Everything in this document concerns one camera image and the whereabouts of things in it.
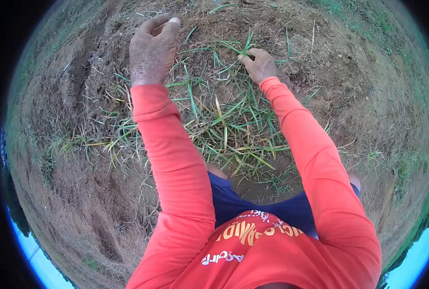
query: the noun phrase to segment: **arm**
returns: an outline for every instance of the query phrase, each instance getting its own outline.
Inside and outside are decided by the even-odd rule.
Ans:
[[[357,263],[366,268],[366,274],[360,278],[367,282],[367,278],[372,278],[376,283],[381,273],[379,240],[352,191],[338,150],[311,113],[275,77],[272,57],[256,50],[252,51],[255,61],[249,58],[241,61],[252,80],[260,84],[279,118],[303,180],[319,240],[331,246],[334,257],[343,263],[348,256],[358,259]],[[258,75],[258,71],[267,70],[268,61],[272,64],[269,73]]]
[[[148,41],[138,43],[145,45]],[[142,51],[142,47],[130,51],[132,67],[136,63],[133,55]],[[139,61],[152,60],[151,56],[147,52]],[[126,288],[167,288],[206,246],[214,231],[211,185],[203,160],[181,124],[179,111],[168,98],[166,88],[160,83],[134,81],[137,78],[131,88],[134,121],[152,164],[162,212]]]

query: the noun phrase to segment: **hand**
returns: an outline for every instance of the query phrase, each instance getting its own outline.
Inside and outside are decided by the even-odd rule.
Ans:
[[[164,84],[176,52],[181,20],[163,14],[146,20],[129,44],[131,85]]]
[[[245,66],[252,81],[260,84],[270,76],[277,76],[275,72],[275,61],[264,49],[252,48],[246,52],[255,57],[252,60],[248,55],[239,55],[238,59]]]

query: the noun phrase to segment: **leg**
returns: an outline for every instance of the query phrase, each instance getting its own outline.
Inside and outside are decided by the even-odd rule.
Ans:
[[[208,164],[206,161],[205,167],[211,182],[214,213],[216,215],[215,228],[237,217],[244,211],[256,210],[256,206],[253,203],[242,200],[237,196],[237,193],[232,189],[231,182],[222,170],[215,165]]]
[[[348,176],[354,193],[359,197],[359,178],[353,173],[348,173]],[[317,237],[314,217],[305,192],[277,204],[262,206],[260,210],[274,214],[290,226],[301,229],[310,237]]]

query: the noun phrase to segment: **bare soil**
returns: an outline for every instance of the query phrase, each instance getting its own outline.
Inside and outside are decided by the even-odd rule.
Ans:
[[[251,43],[278,61],[281,81],[327,129],[346,169],[360,175],[361,201],[377,229],[383,264],[389,263],[429,187],[429,54],[403,7],[377,2],[395,27],[389,39],[403,39],[410,58],[396,47],[388,53],[376,37],[364,38],[338,17],[301,1],[243,0],[213,13],[228,2],[109,0],[95,10],[88,1],[67,3],[64,8],[78,8],[72,28],[59,39],[61,29],[53,23],[63,14],[54,14],[38,36],[44,40],[33,44],[35,69],[14,96],[8,142],[15,186],[32,231],[80,288],[122,288],[142,258],[160,211],[138,131],[126,135],[117,129],[133,125],[125,80],[129,41],[135,28],[157,13],[181,19],[179,52],[219,39],[245,43],[253,32]],[[232,64],[236,54],[222,48],[219,58]],[[195,78],[204,71],[221,107],[238,101],[234,84],[214,66],[212,51],[177,54],[175,62],[180,65],[169,83],[184,81],[185,64]],[[414,82],[418,75],[421,81]],[[187,86],[169,91],[172,99],[187,98]],[[197,88],[194,95],[215,108],[213,95]],[[176,102],[184,124],[190,123],[190,100]],[[286,191],[277,193],[265,183],[271,175],[256,181],[232,176],[238,165],[233,160],[224,171],[240,196],[269,204],[302,192],[297,171],[287,170],[291,153],[265,158]],[[400,201],[394,197],[399,184]]]

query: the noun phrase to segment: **sky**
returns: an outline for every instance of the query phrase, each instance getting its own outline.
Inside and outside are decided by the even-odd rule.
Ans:
[[[412,248],[408,250],[402,264],[389,273],[386,280],[391,289],[411,288],[429,260],[429,228],[427,228]]]
[[[33,252],[38,248],[38,244],[35,242],[35,239],[33,239],[31,233],[28,238],[26,238],[14,222],[12,222],[12,225],[22,251],[27,256],[27,259],[30,258]],[[44,256],[41,249],[32,257],[30,264],[47,289],[73,289],[73,285],[65,281],[62,274],[55,268],[51,261]]]

